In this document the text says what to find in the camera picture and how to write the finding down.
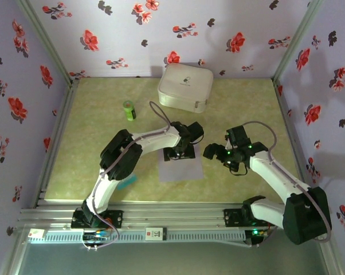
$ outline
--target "white storage box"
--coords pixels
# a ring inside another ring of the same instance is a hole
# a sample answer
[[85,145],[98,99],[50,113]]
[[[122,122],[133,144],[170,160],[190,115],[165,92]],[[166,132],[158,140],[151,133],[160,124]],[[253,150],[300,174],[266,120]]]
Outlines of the white storage box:
[[204,68],[171,63],[158,86],[162,105],[201,113],[205,110],[213,83],[213,73]]

